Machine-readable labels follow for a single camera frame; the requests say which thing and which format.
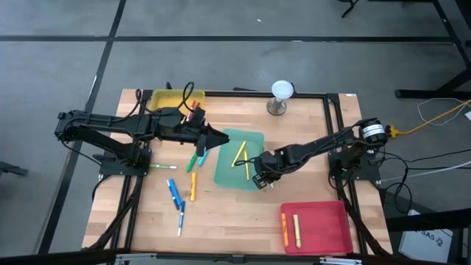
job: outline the wooden table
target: wooden table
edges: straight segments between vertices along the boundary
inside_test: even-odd
[[[361,119],[356,95],[339,94],[339,98],[345,126]],[[268,150],[293,141],[307,143],[327,135],[322,100],[290,99],[282,116],[270,115],[266,111],[266,101],[266,98],[207,96],[206,119],[218,130],[235,128],[262,132]],[[117,116],[126,115],[134,104],[134,90],[124,89]],[[333,106],[331,113],[336,124]],[[126,135],[112,134],[112,137],[130,142]],[[191,202],[191,174],[185,169],[195,147],[157,139],[151,141],[150,146],[152,163],[176,165],[178,169],[150,169],[144,178],[132,251],[284,254],[280,204],[337,200],[336,191],[327,183],[326,154],[311,158],[300,170],[277,181],[274,188],[242,191],[214,183],[217,147],[209,152],[202,167],[194,167],[198,175],[196,201]],[[180,212],[175,209],[166,184],[169,178],[175,179],[180,196],[187,201],[181,237],[177,236]],[[123,179],[122,176],[111,177],[97,189],[83,247],[92,245],[116,215]],[[391,252],[377,190],[369,182],[356,181],[355,184],[365,225],[383,248]],[[351,220],[349,223],[354,249],[358,252],[355,226]],[[121,227],[119,247],[124,245],[126,229],[127,219]]]

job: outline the concrete floor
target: concrete floor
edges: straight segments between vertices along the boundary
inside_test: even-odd
[[[471,32],[454,1],[442,5],[459,37],[469,39]],[[117,6],[118,0],[0,0],[0,35],[107,35]],[[334,0],[134,0],[126,4],[118,35],[446,35],[431,4],[360,1],[340,19],[346,8]],[[53,135],[57,113],[83,109],[104,46],[0,42],[0,160],[30,170],[25,178],[1,176],[0,256],[34,251],[67,154]],[[166,81],[178,87],[194,81],[198,89],[267,91],[274,81],[285,79],[302,92],[356,93],[364,117],[407,130],[421,123],[416,109],[421,101],[395,99],[394,90],[435,89],[463,69],[452,46],[114,43],[93,111],[114,114],[122,88],[163,88]],[[455,104],[432,102],[423,111],[431,118]],[[443,127],[426,127],[393,140],[387,151],[414,159],[465,149],[471,146],[469,126],[459,115]],[[82,151],[97,152],[90,146]],[[417,166],[451,166],[468,157]],[[403,173],[395,162],[385,163],[381,171],[383,179]],[[96,176],[97,167],[80,158],[52,252],[80,248]],[[408,183],[414,201],[432,210],[471,207],[466,171]]]

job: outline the green tray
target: green tray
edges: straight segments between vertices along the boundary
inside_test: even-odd
[[[256,191],[257,186],[253,183],[252,177],[255,176],[255,167],[249,163],[250,178],[247,181],[245,165],[232,166],[237,151],[241,148],[244,141],[247,141],[244,149],[247,151],[247,157],[253,158],[263,151],[265,136],[260,132],[247,132],[243,130],[226,129],[224,133],[229,135],[229,143],[223,144],[219,151],[216,173],[214,174],[214,183],[225,188],[238,188],[246,191]],[[244,159],[244,152],[237,160]]]

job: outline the yellow cable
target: yellow cable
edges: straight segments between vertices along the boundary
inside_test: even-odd
[[[441,117],[446,116],[446,115],[452,113],[452,112],[455,111],[455,110],[458,110],[460,107],[463,107],[463,106],[465,106],[466,104],[468,104],[468,103],[470,103],[470,102],[471,102],[471,99],[469,99],[469,100],[466,101],[466,102],[461,103],[460,105],[458,105],[458,106],[452,108],[451,110],[449,110],[449,111],[447,111],[447,112],[444,112],[444,113],[438,115],[437,117],[431,119],[430,121],[427,121],[427,122],[425,122],[425,123],[423,123],[423,124],[421,124],[421,125],[415,127],[415,128],[412,129],[412,130],[409,130],[409,131],[407,131],[407,132],[402,132],[402,131],[396,130],[393,126],[391,126],[391,131],[392,131],[393,138],[395,138],[396,135],[405,135],[405,134],[413,133],[413,132],[417,131],[418,129],[424,127],[425,125],[430,124],[430,123],[436,121],[437,119],[440,119]]]

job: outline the blue marker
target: blue marker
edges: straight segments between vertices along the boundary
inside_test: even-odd
[[[175,199],[177,201],[177,205],[182,205],[182,200],[180,199],[180,195],[178,194],[177,186],[175,185],[174,179],[170,179],[170,189],[173,195],[175,196]]]
[[[185,202],[182,202],[182,211],[180,212],[180,221],[178,223],[178,236],[182,235],[183,215],[185,214]]]
[[[209,150],[206,150],[205,154],[203,155],[202,158],[199,159],[198,166],[202,166],[203,163],[205,162],[206,157],[208,156]]]
[[[171,191],[171,187],[170,187],[170,182],[169,182],[169,180],[167,180],[167,185],[169,186],[169,190],[170,190],[170,194],[171,194],[171,199],[174,200],[175,208],[176,208],[177,210],[179,210],[179,207],[178,207],[178,204],[177,204],[177,200],[175,199],[174,192]]]

